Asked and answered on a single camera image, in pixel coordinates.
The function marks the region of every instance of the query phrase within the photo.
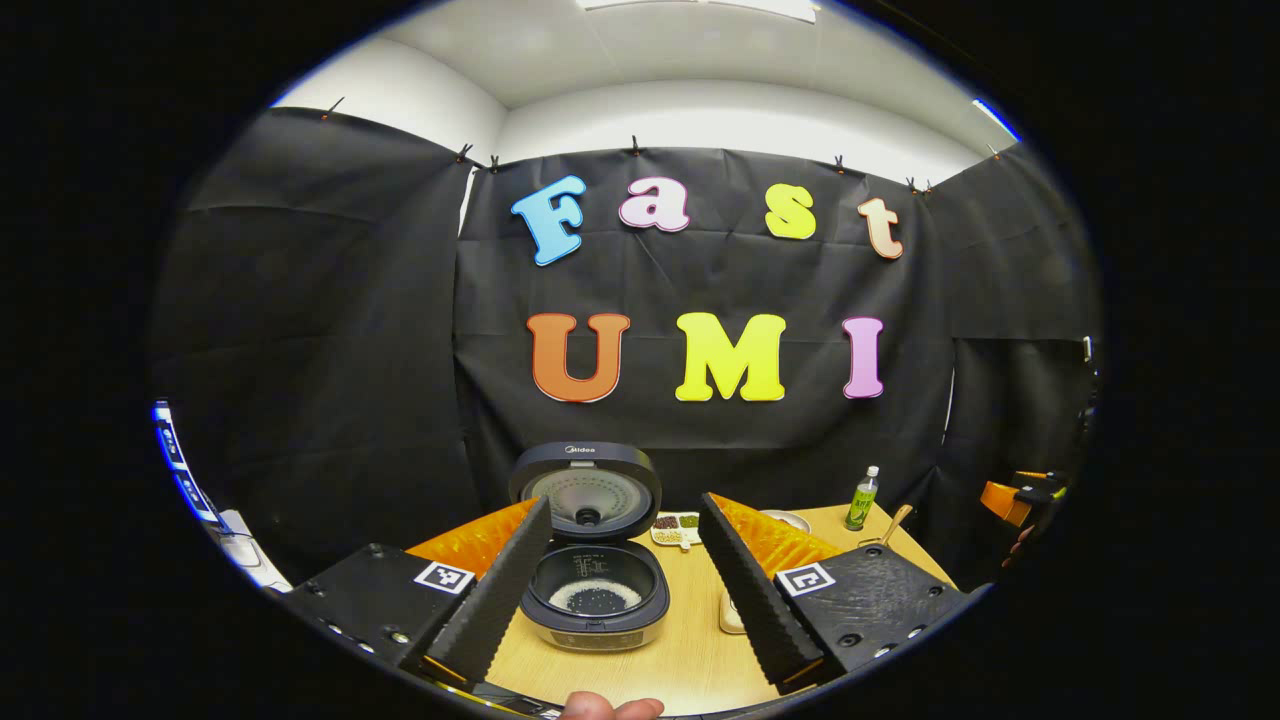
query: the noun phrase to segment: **fingernail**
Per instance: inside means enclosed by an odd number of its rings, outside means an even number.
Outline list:
[[[570,693],[564,698],[564,710],[561,715],[571,717],[573,715],[585,715],[591,708],[591,702],[586,700],[581,693]]]

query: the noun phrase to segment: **open lid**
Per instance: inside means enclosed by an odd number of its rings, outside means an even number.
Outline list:
[[[613,442],[552,442],[525,451],[511,498],[547,496],[553,537],[579,542],[634,538],[662,505],[662,484],[640,450]]]

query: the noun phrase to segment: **foam letter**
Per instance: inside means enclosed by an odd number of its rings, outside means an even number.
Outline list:
[[[764,204],[771,210],[764,214],[764,224],[773,234],[804,240],[818,231],[818,220],[808,210],[813,208],[813,196],[799,184],[771,187],[764,191]]]
[[[710,369],[721,397],[733,397],[742,373],[742,400],[782,400],[786,388],[778,382],[778,346],[787,322],[777,315],[755,315],[746,323],[737,345],[728,341],[719,319],[710,313],[686,313],[676,320],[685,331],[685,384],[676,388],[676,398],[691,402],[710,400],[707,384]]]
[[[897,224],[897,213],[886,209],[879,197],[872,197],[858,206],[858,214],[867,218],[867,234],[870,236],[876,252],[881,258],[897,260],[902,255],[902,243],[888,232],[890,224]]]
[[[658,195],[643,195],[650,190],[657,190]],[[627,192],[637,197],[630,197],[618,206],[618,217],[623,223],[635,228],[658,225],[658,229],[667,232],[689,227],[689,215],[685,214],[689,191],[678,182],[671,178],[640,178],[627,186]]]
[[[559,313],[540,313],[529,319],[534,332],[534,383],[547,396],[562,402],[595,402],[618,387],[622,374],[622,331],[631,327],[626,315],[591,315],[586,327],[595,331],[595,374],[585,380],[568,375],[568,332],[577,320]]]
[[[884,384],[877,377],[877,338],[884,329],[884,323],[876,318],[849,318],[842,323],[849,336],[849,384],[845,397],[877,397],[884,392]]]
[[[552,199],[559,195],[582,195],[584,192],[586,192],[586,183],[581,178],[564,176],[538,192],[526,195],[511,206],[511,214],[525,218],[529,232],[534,234],[534,243],[538,245],[534,263],[539,265],[554,263],[582,245],[581,236],[568,234],[564,232],[564,225],[561,224],[568,223],[575,228],[582,224],[582,209],[579,208],[577,200],[561,197],[559,205],[553,208]]]

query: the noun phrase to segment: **bottle label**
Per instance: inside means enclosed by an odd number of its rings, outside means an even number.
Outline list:
[[[867,514],[870,512],[872,501],[876,500],[876,492],[865,492],[861,488],[854,493],[854,502],[849,506],[849,518],[846,523],[854,527],[860,527],[867,521]]]

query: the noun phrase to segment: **small dish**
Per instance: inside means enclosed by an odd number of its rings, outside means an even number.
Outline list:
[[[792,528],[801,530],[804,533],[813,533],[813,528],[809,527],[809,521],[804,518],[796,515],[795,512],[787,512],[786,510],[760,510],[769,518],[776,518],[783,523],[791,525]]]

